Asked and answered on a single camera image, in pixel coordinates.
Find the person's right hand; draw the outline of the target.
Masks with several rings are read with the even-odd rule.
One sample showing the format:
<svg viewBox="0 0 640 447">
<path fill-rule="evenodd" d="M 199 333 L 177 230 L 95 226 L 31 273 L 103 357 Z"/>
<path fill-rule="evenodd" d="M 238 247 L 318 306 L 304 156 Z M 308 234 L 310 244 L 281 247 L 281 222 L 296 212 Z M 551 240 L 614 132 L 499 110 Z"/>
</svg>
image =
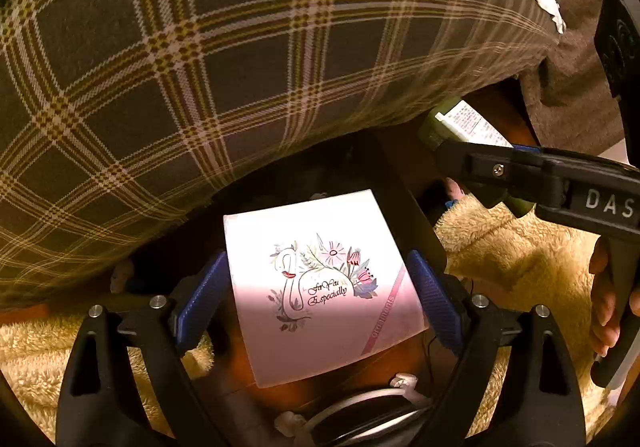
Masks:
<svg viewBox="0 0 640 447">
<path fill-rule="evenodd" d="M 591 323 L 589 340 L 593 351 L 600 357 L 620 338 L 620 317 L 616 311 L 616 295 L 608 268 L 608 239 L 600 237 L 589 262 L 589 273 L 594 276 L 591 288 Z"/>
</svg>

